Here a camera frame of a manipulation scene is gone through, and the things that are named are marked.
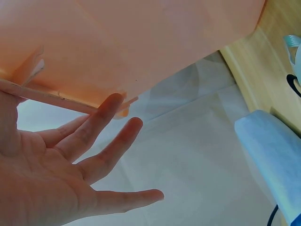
teal ribbon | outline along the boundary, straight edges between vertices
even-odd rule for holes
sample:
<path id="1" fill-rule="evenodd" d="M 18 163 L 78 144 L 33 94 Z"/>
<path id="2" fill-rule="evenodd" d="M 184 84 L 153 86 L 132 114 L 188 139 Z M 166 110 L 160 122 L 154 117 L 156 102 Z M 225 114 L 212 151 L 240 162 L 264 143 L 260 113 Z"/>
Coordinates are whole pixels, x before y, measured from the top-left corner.
<path id="1" fill-rule="evenodd" d="M 288 53 L 288 58 L 290 60 L 291 66 L 298 78 L 298 82 L 301 83 L 301 37 L 297 35 L 287 35 L 284 37 L 286 51 Z M 289 51 L 289 48 L 298 48 L 295 60 Z"/>

hand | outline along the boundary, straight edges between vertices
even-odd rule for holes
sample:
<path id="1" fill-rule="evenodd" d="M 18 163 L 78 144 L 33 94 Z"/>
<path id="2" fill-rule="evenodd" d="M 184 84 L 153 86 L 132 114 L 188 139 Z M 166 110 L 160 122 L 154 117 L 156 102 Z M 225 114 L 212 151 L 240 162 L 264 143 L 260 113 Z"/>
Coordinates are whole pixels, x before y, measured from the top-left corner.
<path id="1" fill-rule="evenodd" d="M 162 200 L 159 190 L 95 191 L 131 146 L 143 123 L 132 118 L 99 154 L 73 162 L 95 142 L 123 98 L 113 94 L 90 116 L 41 132 L 16 128 L 21 102 L 0 91 L 0 225 L 58 226 L 79 218 L 124 213 Z"/>

blue fabric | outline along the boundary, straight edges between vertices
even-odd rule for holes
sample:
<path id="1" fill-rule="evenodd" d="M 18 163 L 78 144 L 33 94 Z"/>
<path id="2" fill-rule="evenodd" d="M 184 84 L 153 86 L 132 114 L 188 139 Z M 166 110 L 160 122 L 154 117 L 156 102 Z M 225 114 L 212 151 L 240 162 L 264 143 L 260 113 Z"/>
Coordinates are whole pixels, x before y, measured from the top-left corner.
<path id="1" fill-rule="evenodd" d="M 235 131 L 263 175 L 288 225 L 301 225 L 301 139 L 279 119 L 255 111 Z"/>

white fabric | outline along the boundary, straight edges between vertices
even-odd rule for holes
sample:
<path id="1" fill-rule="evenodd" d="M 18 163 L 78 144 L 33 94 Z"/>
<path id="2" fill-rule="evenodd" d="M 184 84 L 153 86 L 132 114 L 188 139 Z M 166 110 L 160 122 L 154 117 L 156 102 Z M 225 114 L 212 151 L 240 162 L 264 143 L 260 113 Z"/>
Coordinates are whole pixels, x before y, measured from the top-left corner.
<path id="1" fill-rule="evenodd" d="M 166 195 L 163 202 L 69 225 L 265 225 L 274 206 L 254 181 L 233 129 L 235 118 L 229 119 L 230 108 L 225 111 L 239 104 L 238 94 L 233 86 L 146 123 L 116 169 L 93 185 L 115 191 L 158 188 Z M 274 225 L 280 225 L 278 217 Z"/>

wooden surface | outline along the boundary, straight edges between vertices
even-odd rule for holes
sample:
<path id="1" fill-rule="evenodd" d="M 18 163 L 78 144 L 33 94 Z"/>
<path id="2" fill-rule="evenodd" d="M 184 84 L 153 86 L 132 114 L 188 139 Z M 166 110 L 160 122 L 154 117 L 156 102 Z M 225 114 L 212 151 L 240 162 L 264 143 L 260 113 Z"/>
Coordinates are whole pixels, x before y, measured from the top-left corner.
<path id="1" fill-rule="evenodd" d="M 250 111 L 271 112 L 301 132 L 301 99 L 286 82 L 293 73 L 283 36 L 301 35 L 301 1 L 267 0 L 255 32 L 221 50 Z"/>
<path id="2" fill-rule="evenodd" d="M 33 89 L 92 107 L 115 92 L 131 101 L 251 33 L 263 3 L 0 0 L 0 83 L 21 86 L 28 98 Z M 32 73 L 40 60 L 44 70 Z M 14 84 L 2 86 L 19 93 Z"/>

